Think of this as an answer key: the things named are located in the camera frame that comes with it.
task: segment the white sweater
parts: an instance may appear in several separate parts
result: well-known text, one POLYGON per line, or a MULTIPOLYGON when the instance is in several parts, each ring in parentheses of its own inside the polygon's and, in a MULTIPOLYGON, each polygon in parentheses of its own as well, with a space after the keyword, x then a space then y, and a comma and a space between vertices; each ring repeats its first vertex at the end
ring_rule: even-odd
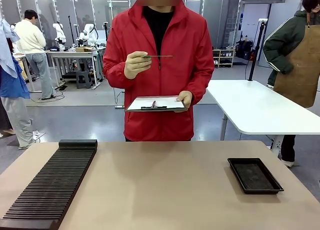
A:
POLYGON ((46 39, 39 28, 30 21, 23 19, 15 26, 20 40, 16 43, 23 54, 44 53, 46 39))

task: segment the black shirt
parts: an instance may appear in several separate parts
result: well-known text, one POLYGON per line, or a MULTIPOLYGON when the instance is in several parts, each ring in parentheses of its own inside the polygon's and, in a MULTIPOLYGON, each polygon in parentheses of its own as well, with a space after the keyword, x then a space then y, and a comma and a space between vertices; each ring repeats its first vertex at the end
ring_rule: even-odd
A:
POLYGON ((142 13, 154 35, 157 54, 161 55, 162 40, 174 15, 174 11, 163 13, 144 6, 142 13))

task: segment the red zip-up jacket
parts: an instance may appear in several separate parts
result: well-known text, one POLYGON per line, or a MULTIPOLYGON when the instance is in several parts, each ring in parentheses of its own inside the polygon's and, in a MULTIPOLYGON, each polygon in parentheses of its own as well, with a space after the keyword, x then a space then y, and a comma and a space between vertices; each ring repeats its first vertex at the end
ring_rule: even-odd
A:
POLYGON ((174 96, 183 90, 190 91, 193 100, 183 113, 126 112, 124 136, 132 141, 188 141, 194 135, 193 105, 205 94, 215 67, 207 22, 180 0, 161 47, 161 55, 174 57, 153 58, 150 69, 129 80, 124 74, 129 54, 145 51, 157 55, 142 12, 143 7, 135 4, 112 21, 103 56, 103 73, 110 86, 125 89, 125 108, 140 96, 174 96))

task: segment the black slotted rack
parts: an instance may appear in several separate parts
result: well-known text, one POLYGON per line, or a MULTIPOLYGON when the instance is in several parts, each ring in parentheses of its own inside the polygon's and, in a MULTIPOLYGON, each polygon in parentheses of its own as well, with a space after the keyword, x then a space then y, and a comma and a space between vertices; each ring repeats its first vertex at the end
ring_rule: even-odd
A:
POLYGON ((61 140, 58 150, 0 219, 0 230, 57 230, 97 146, 97 140, 61 140))

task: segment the clipboard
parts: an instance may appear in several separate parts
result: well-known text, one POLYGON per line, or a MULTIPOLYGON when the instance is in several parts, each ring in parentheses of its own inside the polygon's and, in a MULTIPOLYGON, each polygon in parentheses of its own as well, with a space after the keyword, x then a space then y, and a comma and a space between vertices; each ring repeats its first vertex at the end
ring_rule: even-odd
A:
POLYGON ((163 112, 186 111, 183 102, 178 102, 178 96, 137 97, 126 109, 126 112, 163 112))

